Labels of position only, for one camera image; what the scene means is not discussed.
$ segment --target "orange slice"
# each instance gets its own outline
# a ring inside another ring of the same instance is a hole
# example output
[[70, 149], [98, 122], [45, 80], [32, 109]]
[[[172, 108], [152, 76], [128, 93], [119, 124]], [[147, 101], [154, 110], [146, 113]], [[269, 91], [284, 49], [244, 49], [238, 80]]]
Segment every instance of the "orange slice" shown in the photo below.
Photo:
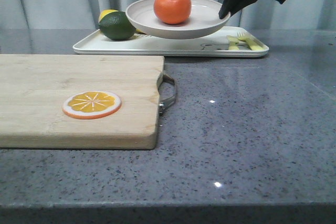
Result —
[[116, 112], [121, 99], [112, 92], [88, 91], [75, 94], [63, 104], [63, 112], [71, 118], [97, 119]]

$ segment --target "gray countertop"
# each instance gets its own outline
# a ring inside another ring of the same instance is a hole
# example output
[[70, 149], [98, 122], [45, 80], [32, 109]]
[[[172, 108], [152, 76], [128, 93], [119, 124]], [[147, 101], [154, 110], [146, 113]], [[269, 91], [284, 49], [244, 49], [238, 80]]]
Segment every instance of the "gray countertop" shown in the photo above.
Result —
[[[91, 32], [0, 30], [1, 53]], [[249, 32], [267, 56], [166, 57], [154, 150], [0, 150], [0, 223], [335, 224], [336, 32]]]

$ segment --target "metal handle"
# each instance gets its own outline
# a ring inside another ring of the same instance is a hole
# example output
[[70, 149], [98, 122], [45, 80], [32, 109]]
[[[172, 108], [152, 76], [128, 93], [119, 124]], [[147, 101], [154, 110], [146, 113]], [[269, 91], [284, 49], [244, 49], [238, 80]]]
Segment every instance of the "metal handle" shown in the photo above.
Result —
[[159, 115], [160, 116], [163, 115], [166, 109], [168, 109], [171, 105], [175, 103], [176, 97], [177, 97], [177, 89], [176, 89], [175, 80], [172, 77], [170, 77], [168, 74], [166, 74], [165, 72], [163, 72], [163, 76], [162, 76], [162, 83], [164, 82], [169, 83], [174, 86], [174, 94], [171, 97], [160, 101], [159, 103]]

